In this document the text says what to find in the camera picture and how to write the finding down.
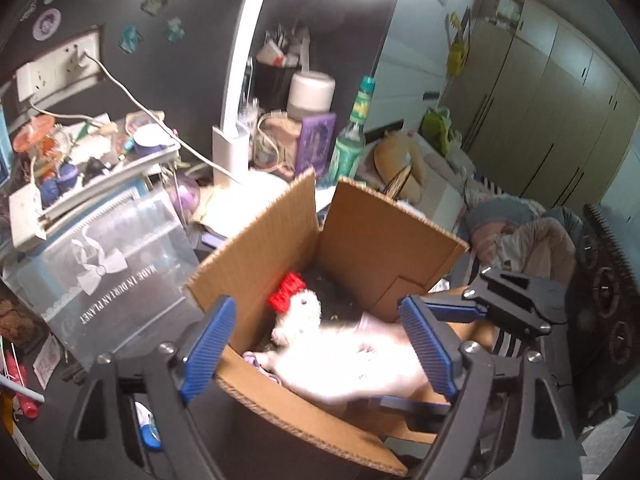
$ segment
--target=plush chicken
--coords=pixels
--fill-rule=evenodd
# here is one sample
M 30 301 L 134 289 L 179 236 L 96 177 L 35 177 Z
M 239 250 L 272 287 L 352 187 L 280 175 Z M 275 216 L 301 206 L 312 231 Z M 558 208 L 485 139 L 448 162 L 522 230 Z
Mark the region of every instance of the plush chicken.
M 298 274 L 290 272 L 285 276 L 267 304 L 276 311 L 276 326 L 271 332 L 276 345 L 289 346 L 302 335 L 318 332 L 320 302 Z

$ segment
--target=cardboard flap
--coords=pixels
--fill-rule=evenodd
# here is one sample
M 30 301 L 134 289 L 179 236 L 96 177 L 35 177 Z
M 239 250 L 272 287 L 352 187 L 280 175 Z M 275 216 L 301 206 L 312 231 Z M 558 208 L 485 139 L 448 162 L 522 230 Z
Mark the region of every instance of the cardboard flap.
M 252 412 L 320 449 L 396 476 L 407 473 L 378 437 L 309 404 L 260 374 L 229 347 L 218 364 L 216 380 Z
M 394 320 L 398 299 L 420 286 L 430 290 L 467 248 L 453 234 L 380 193 L 341 180 L 316 260 L 363 308 L 375 307 L 377 316 Z
M 307 171 L 240 234 L 200 264 L 187 283 L 205 312 L 218 296 L 236 300 L 238 320 L 229 344 L 247 351 L 273 323 L 264 302 L 291 270 L 301 269 L 316 250 L 316 181 Z

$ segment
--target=sticker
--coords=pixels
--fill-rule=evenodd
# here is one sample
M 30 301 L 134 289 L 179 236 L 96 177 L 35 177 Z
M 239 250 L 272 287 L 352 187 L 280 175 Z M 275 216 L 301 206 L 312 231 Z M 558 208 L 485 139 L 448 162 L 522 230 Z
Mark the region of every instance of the sticker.
M 24 20 L 28 20 L 31 17 L 31 15 L 35 12 L 35 10 L 36 10 L 36 2 L 34 0 L 31 2 L 31 5 L 29 6 L 29 8 L 24 11 L 24 14 L 20 18 L 20 21 L 23 22 Z
M 62 14 L 59 10 L 45 10 L 33 24 L 33 37 L 38 41 L 48 40 L 56 33 L 61 21 Z
M 47 388 L 49 379 L 53 375 L 53 370 L 56 369 L 59 362 L 60 345 L 58 345 L 53 334 L 49 334 L 44 345 L 42 345 L 40 353 L 33 362 L 33 371 L 35 372 L 38 382 L 40 383 L 40 386 L 42 386 L 43 390 Z
M 166 22 L 166 38 L 175 43 L 180 41 L 184 36 L 184 29 L 182 28 L 182 20 L 180 18 L 174 18 Z
M 140 8 L 152 16 L 157 16 L 167 3 L 169 3 L 168 0 L 145 0 Z
M 142 35 L 138 32 L 136 26 L 127 25 L 120 37 L 120 48 L 129 54 L 133 54 L 138 49 L 140 41 L 142 41 Z

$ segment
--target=blue gripper pad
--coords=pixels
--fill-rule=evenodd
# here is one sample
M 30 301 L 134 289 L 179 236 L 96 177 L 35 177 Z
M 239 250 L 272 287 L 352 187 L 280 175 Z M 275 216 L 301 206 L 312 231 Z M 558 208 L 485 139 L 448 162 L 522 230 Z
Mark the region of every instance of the blue gripper pad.
M 207 387 L 236 327 L 236 302 L 224 296 L 212 309 L 216 307 L 213 318 L 195 341 L 184 362 L 180 394 L 185 402 L 191 402 Z
M 462 341 L 448 324 L 435 318 L 419 296 L 404 298 L 398 311 L 434 391 L 455 402 L 465 376 L 459 350 Z

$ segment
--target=red bow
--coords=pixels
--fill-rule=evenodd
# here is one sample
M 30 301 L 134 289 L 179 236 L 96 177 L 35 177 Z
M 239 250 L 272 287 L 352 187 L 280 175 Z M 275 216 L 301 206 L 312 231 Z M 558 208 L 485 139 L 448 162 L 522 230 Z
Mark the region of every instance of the red bow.
M 290 272 L 287 274 L 280 287 L 267 298 L 267 304 L 278 314 L 286 314 L 291 306 L 291 297 L 306 289 L 306 283 L 299 274 Z

